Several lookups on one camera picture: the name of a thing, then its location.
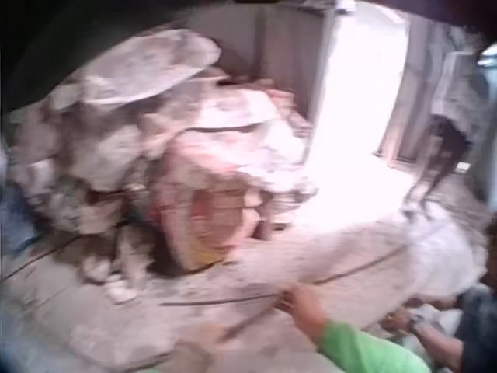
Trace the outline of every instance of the rock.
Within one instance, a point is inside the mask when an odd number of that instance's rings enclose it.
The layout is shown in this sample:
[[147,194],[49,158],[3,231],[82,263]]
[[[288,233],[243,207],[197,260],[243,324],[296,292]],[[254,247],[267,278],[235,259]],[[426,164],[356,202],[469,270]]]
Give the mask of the rock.
[[54,227],[79,233],[81,221],[80,206],[84,203],[87,188],[70,176],[56,180],[53,193],[44,207],[43,213]]
[[125,280],[107,283],[106,293],[110,300],[117,305],[132,301],[138,296],[138,291],[129,288]]
[[60,84],[50,93],[50,108],[60,112],[78,102],[81,88],[78,84]]
[[93,190],[113,192],[141,153],[140,132],[136,126],[117,126],[105,134],[82,132],[73,144],[70,174],[87,181]]
[[18,162],[31,164],[55,155],[61,146],[61,139],[48,100],[31,104],[23,111],[23,121],[16,131]]
[[113,242],[96,235],[88,235],[81,239],[86,240],[85,257],[80,264],[83,278],[95,284],[105,284],[110,275]]
[[83,235],[104,233],[123,217],[123,200],[119,195],[89,191],[86,202],[80,207],[79,231]]
[[145,227],[126,225],[119,231],[117,250],[121,272],[133,289],[141,290],[145,285],[154,244],[154,233]]

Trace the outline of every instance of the blurry person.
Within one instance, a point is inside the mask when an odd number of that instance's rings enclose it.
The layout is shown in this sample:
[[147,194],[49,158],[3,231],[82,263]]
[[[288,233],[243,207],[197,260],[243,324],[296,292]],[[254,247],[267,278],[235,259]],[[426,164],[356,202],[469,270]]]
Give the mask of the blurry person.
[[[495,234],[495,223],[494,220],[492,235]],[[453,373],[497,372],[497,247],[494,239],[491,242],[486,285],[478,284],[453,298],[417,295],[405,307],[387,316],[381,326],[387,331],[413,334],[440,368],[449,368]],[[462,310],[454,336],[439,331],[423,317],[413,315],[406,308],[418,308],[426,304],[440,311]]]
[[278,308],[289,313],[319,353],[345,373],[429,372],[422,359],[404,347],[326,318],[310,287],[298,285],[286,292]]
[[429,171],[438,168],[420,200],[420,207],[426,213],[428,196],[457,168],[476,142],[488,109],[488,84],[478,67],[478,59],[489,45],[479,35],[468,33],[465,49],[446,56],[433,96],[429,140],[421,153],[420,175],[405,195],[404,204],[411,200]]
[[356,11],[356,0],[336,0],[335,9],[338,14],[350,14]]

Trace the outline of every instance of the green sleeve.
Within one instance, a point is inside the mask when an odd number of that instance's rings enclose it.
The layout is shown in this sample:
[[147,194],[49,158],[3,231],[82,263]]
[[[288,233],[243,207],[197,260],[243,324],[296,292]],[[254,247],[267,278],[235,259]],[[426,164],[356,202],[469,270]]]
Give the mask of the green sleeve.
[[361,332],[344,322],[329,322],[319,352],[345,373],[429,373],[428,366],[404,347]]

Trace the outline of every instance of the concrete debris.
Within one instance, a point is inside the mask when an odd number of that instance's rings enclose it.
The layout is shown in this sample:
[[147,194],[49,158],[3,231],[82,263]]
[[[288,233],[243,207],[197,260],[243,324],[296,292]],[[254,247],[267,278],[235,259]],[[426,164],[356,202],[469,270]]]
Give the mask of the concrete debris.
[[141,290],[145,285],[154,245],[155,233],[148,227],[126,225],[119,230],[117,252],[121,273],[134,290]]
[[[270,239],[315,194],[302,186],[311,125],[293,93],[228,76],[213,67],[219,55],[190,30],[133,37],[13,113],[14,175],[36,212],[104,241],[125,213],[154,223],[184,270],[223,260],[256,227]],[[104,284],[121,272],[108,292],[127,302],[144,286],[154,243],[123,227],[106,255],[89,249],[82,273]]]
[[126,124],[102,137],[87,134],[74,144],[70,173],[85,180],[93,190],[120,190],[123,178],[141,153],[140,132]]
[[55,155],[61,146],[61,139],[49,100],[31,104],[23,111],[23,121],[16,131],[19,161],[29,165]]
[[86,67],[83,101],[109,112],[156,96],[211,66],[219,53],[214,42],[190,30],[133,37]]
[[93,284],[105,284],[110,275],[113,242],[96,235],[81,239],[85,240],[85,256],[80,264],[83,279]]
[[52,225],[66,232],[79,233],[80,206],[85,202],[87,188],[77,179],[63,175],[54,184],[54,190],[42,207]]
[[97,193],[90,190],[80,206],[79,232],[98,235],[112,229],[123,218],[123,200],[120,195]]
[[105,289],[109,299],[116,305],[132,301],[138,296],[138,291],[130,288],[125,280],[108,282]]

